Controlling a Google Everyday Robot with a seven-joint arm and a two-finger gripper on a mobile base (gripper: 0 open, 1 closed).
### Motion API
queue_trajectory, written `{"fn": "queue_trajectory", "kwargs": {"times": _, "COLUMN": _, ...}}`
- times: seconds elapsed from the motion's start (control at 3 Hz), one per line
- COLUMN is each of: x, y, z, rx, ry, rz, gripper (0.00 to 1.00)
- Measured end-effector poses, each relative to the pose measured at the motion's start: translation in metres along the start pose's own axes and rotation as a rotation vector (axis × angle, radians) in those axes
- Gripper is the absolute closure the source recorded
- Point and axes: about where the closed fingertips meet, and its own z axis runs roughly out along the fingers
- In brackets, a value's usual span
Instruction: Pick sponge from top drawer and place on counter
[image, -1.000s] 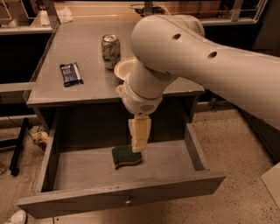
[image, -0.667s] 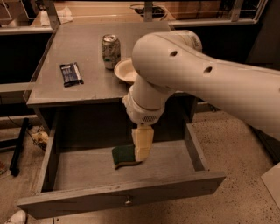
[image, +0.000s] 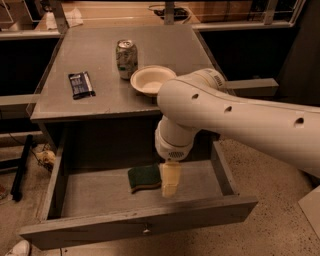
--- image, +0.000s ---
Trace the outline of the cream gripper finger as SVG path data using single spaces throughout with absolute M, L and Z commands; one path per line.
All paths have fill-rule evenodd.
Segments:
M 176 161 L 166 161 L 160 165 L 161 190 L 165 198 L 172 197 L 176 194 L 181 175 L 181 164 Z

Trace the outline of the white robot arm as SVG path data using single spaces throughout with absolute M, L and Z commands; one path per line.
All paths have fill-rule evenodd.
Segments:
M 163 117 L 155 146 L 163 159 L 185 159 L 195 135 L 208 130 L 320 176 L 319 108 L 236 97 L 223 88 L 224 78 L 210 68 L 160 87 L 157 104 Z

